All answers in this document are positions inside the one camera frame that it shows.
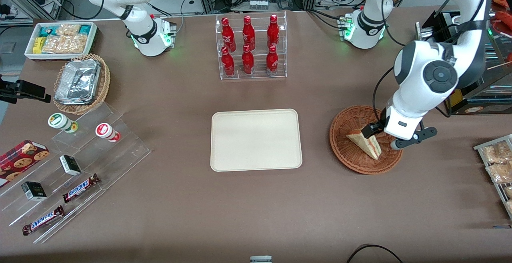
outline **sandwich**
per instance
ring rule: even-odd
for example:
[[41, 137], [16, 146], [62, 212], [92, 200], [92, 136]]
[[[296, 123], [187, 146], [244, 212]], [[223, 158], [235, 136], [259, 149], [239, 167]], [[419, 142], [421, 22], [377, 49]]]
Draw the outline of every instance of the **sandwich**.
[[347, 138], [350, 139], [355, 145], [361, 148], [369, 157], [377, 160], [379, 159], [379, 155], [382, 153], [380, 149], [380, 145], [377, 142], [377, 138], [375, 135], [372, 135], [370, 138], [366, 139], [361, 133], [361, 130], [352, 130], [347, 135]]

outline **small black box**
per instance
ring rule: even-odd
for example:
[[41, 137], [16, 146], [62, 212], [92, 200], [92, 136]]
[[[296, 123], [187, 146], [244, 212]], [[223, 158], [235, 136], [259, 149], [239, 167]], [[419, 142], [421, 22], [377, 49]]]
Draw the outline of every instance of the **small black box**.
[[43, 201], [47, 197], [41, 183], [26, 181], [22, 184], [22, 189], [28, 200]]
[[82, 172], [75, 158], [69, 155], [62, 155], [59, 159], [60, 163], [62, 164], [62, 168], [64, 168], [64, 172], [67, 174], [77, 176], [80, 175], [80, 172]]

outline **white plastic container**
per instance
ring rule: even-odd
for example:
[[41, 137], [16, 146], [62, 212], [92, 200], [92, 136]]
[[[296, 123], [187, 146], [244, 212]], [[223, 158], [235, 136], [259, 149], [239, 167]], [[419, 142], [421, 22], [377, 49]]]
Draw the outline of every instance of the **white plastic container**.
[[73, 133], [78, 130], [78, 123], [69, 119], [62, 113], [54, 113], [48, 118], [48, 125], [51, 128], [64, 130], [66, 133]]
[[110, 142], [117, 142], [121, 138], [121, 134], [114, 130], [108, 123], [101, 123], [96, 128], [96, 135], [105, 138]]
[[[86, 46], [84, 48], [84, 52], [82, 53], [68, 53], [68, 54], [35, 54], [32, 52], [32, 48], [34, 47], [34, 42], [37, 37], [39, 37], [41, 28], [57, 26], [59, 24], [68, 23], [68, 24], [80, 24], [82, 26], [91, 26], [89, 30], [89, 34], [87, 35]], [[69, 21], [69, 22], [45, 22], [45, 23], [37, 23], [32, 31], [32, 35], [30, 36], [29, 44], [27, 44], [27, 48], [25, 49], [25, 56], [32, 60], [60, 60], [60, 59], [71, 59], [75, 57], [79, 57], [82, 55], [89, 54], [91, 51], [91, 47], [94, 42], [94, 37], [96, 35], [97, 26], [93, 22], [89, 21]]]
[[302, 165], [293, 109], [217, 112], [210, 166], [217, 172], [291, 169]]

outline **yellow snack package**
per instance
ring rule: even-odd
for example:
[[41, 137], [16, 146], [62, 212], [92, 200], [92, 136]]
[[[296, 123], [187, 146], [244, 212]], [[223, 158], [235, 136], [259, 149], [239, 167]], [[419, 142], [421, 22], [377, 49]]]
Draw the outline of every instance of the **yellow snack package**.
[[32, 53], [41, 54], [41, 49], [46, 42], [46, 37], [37, 37], [34, 41], [34, 46], [32, 47]]

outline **snickers bar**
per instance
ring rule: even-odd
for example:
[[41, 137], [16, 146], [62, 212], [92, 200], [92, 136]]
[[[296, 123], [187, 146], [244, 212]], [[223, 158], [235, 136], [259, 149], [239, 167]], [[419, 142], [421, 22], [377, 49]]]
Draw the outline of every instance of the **snickers bar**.
[[100, 182], [100, 179], [98, 178], [98, 176], [96, 174], [92, 175], [91, 177], [87, 178], [87, 180], [82, 182], [80, 185], [73, 188], [70, 192], [68, 192], [67, 194], [64, 194], [62, 196], [62, 197], [64, 197], [64, 202], [68, 203], [69, 201], [71, 201], [71, 199], [79, 196], [85, 190], [88, 190], [89, 188], [91, 188], [91, 186], [93, 186], [94, 184], [96, 184], [98, 182]]
[[37, 221], [34, 221], [32, 224], [27, 224], [23, 227], [23, 235], [27, 236], [40, 228], [41, 226], [49, 223], [53, 219], [56, 219], [59, 216], [64, 216], [64, 209], [59, 205], [57, 209], [49, 212], [45, 216], [39, 218]]

